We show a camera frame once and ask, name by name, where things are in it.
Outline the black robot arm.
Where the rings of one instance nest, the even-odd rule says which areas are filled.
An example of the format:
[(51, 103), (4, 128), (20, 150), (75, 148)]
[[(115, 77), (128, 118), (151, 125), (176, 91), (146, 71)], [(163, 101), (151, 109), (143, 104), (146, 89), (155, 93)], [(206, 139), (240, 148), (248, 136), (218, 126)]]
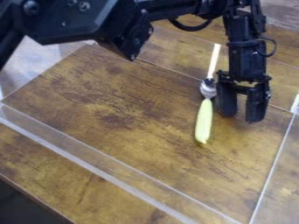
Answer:
[(218, 71), (219, 112), (238, 113), (247, 97), (246, 121), (260, 122), (271, 97), (260, 0), (0, 0), (0, 70), (25, 37), (41, 45), (95, 40), (128, 60), (154, 33), (152, 22), (168, 20), (196, 32), (223, 18), (228, 36), (228, 70)]

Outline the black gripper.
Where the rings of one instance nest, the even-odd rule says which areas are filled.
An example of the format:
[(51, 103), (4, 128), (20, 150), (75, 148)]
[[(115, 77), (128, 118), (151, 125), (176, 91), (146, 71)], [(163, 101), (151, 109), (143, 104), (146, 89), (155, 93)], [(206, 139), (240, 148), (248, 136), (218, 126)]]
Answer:
[(276, 53), (276, 41), (267, 38), (267, 17), (259, 0), (227, 0), (223, 14), (228, 37), (228, 71), (218, 71), (219, 112), (223, 116), (238, 113), (238, 93), (234, 89), (240, 82), (255, 83), (247, 90), (246, 121), (260, 122), (267, 113), (271, 98), (267, 75), (267, 58)]

